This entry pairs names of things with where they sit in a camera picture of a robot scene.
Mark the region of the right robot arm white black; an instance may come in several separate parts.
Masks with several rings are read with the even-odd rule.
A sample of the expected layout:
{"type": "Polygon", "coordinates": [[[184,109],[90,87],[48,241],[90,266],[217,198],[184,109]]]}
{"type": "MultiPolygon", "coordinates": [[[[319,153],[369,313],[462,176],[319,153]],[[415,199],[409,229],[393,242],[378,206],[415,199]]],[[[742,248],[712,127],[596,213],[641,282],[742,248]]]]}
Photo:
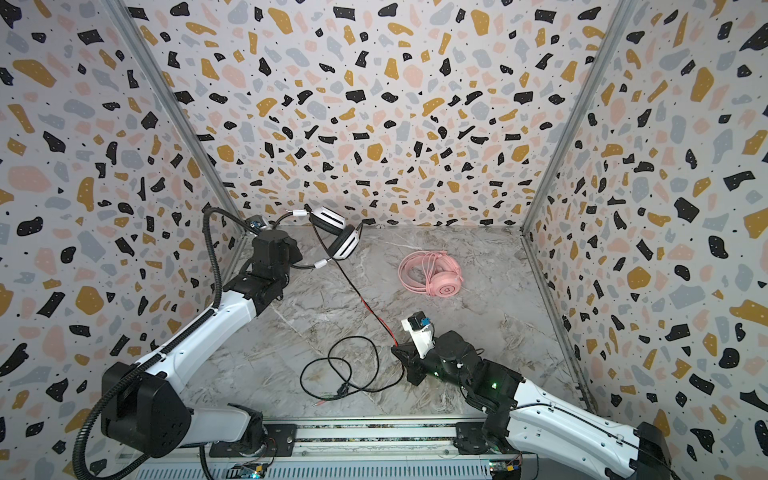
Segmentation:
{"type": "Polygon", "coordinates": [[[484,413],[484,441],[497,450],[536,454],[593,479],[673,479],[660,429],[601,418],[546,392],[532,380],[483,358],[455,331],[424,327],[392,354],[414,386],[426,377],[450,383],[484,413]]]}

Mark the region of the white black headphones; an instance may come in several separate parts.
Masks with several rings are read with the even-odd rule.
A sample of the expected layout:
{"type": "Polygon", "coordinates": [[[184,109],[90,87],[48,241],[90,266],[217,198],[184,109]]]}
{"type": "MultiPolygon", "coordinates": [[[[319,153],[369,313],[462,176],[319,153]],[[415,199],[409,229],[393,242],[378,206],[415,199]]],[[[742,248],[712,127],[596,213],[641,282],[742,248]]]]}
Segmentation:
{"type": "Polygon", "coordinates": [[[291,217],[307,217],[325,251],[323,259],[312,264],[293,263],[291,267],[294,269],[316,270],[323,268],[330,261],[346,260],[359,245],[363,224],[351,225],[342,215],[329,208],[313,208],[306,204],[303,209],[292,210],[281,215],[272,224],[272,229],[276,230],[284,220],[291,217]],[[333,236],[330,245],[324,243],[319,235],[320,230],[333,236]]]}

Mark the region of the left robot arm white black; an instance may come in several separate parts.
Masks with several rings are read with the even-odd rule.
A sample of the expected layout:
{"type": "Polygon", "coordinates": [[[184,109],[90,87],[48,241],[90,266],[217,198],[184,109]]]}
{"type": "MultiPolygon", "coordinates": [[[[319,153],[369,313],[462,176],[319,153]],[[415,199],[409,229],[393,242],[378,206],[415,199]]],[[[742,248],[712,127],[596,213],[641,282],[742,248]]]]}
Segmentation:
{"type": "Polygon", "coordinates": [[[282,299],[290,269],[301,259],[285,231],[266,230],[256,237],[251,258],[224,286],[218,306],[138,363],[118,362],[104,373],[102,389],[114,395],[100,413],[102,434],[151,458],[216,442],[244,455],[263,450],[267,431],[260,412],[235,404],[194,408],[181,394],[226,340],[282,299]]]}

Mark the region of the pink headphones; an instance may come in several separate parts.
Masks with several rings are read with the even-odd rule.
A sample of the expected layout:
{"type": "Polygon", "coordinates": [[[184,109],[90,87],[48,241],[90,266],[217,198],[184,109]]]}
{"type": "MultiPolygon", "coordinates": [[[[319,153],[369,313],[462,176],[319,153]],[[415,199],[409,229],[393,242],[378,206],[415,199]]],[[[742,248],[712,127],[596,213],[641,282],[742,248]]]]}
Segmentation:
{"type": "Polygon", "coordinates": [[[464,283],[460,265],[445,251],[413,252],[401,261],[397,273],[407,291],[431,297],[452,297],[464,283]]]}

